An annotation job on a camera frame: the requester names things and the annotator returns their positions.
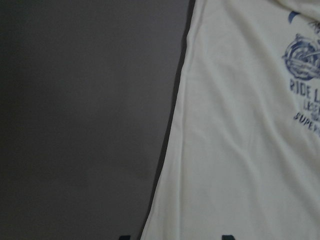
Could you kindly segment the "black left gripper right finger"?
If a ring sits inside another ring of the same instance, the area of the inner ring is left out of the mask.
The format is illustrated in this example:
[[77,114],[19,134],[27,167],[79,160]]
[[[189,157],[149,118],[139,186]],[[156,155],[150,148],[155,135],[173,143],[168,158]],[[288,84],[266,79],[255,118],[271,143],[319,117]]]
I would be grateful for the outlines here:
[[236,240],[235,236],[232,234],[223,234],[221,240]]

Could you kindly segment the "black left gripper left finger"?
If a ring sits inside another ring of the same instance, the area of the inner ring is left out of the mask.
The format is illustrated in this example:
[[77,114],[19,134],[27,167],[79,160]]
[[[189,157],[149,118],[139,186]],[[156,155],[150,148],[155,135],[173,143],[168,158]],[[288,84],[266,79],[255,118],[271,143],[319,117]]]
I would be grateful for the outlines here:
[[121,235],[118,240],[130,240],[131,239],[131,235]]

